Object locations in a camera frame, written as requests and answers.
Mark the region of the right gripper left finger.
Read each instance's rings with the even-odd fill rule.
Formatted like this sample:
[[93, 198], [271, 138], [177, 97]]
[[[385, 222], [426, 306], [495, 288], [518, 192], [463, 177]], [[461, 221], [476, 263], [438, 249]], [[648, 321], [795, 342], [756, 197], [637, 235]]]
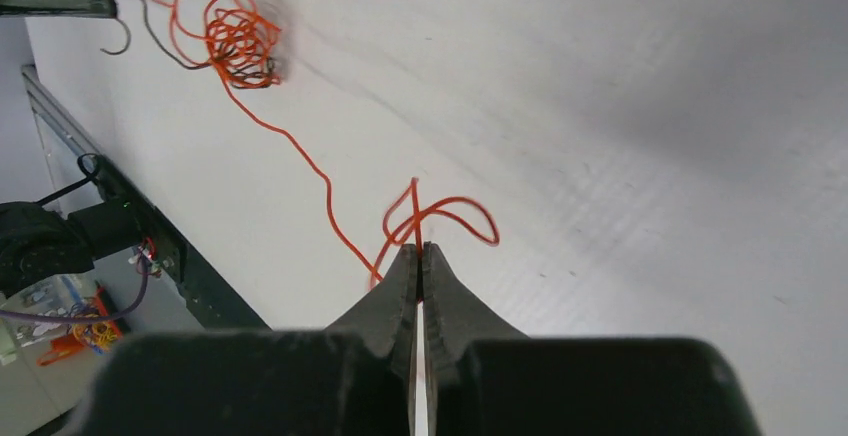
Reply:
[[340, 435], [413, 435], [416, 406], [416, 248], [401, 247], [383, 280], [327, 327], [344, 344]]

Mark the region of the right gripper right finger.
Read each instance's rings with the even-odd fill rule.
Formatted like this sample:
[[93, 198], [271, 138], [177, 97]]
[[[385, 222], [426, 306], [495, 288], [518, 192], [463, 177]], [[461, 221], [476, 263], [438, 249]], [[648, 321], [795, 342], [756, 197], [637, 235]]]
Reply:
[[525, 340], [527, 335], [465, 286], [432, 242], [423, 245], [419, 259], [419, 298], [429, 433], [480, 435], [480, 377], [466, 352], [480, 341]]

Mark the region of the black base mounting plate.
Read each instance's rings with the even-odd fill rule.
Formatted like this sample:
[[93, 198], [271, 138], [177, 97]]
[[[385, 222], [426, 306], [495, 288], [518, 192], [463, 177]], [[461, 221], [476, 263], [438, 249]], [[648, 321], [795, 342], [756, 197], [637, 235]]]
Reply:
[[176, 285], [188, 312], [205, 328], [266, 329], [268, 325], [175, 225], [107, 157], [98, 157], [98, 189], [134, 213], [154, 260]]

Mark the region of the red utility knife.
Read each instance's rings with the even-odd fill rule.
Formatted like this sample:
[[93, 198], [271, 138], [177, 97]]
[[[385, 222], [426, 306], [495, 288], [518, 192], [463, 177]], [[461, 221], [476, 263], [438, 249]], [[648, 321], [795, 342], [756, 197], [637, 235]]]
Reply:
[[[113, 299], [106, 288], [100, 283], [97, 284], [95, 306], [101, 316], [112, 316], [117, 313]], [[118, 341], [129, 331], [129, 326], [123, 318], [99, 322], [91, 326], [91, 332], [95, 341], [102, 346]]]

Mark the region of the orange plastic bag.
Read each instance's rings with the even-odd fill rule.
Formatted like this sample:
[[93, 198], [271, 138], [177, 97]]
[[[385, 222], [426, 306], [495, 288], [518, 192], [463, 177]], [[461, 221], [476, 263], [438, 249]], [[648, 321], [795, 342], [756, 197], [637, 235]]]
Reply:
[[73, 334], [66, 334], [50, 341], [50, 349], [37, 359], [40, 367], [46, 367], [67, 359], [86, 349]]

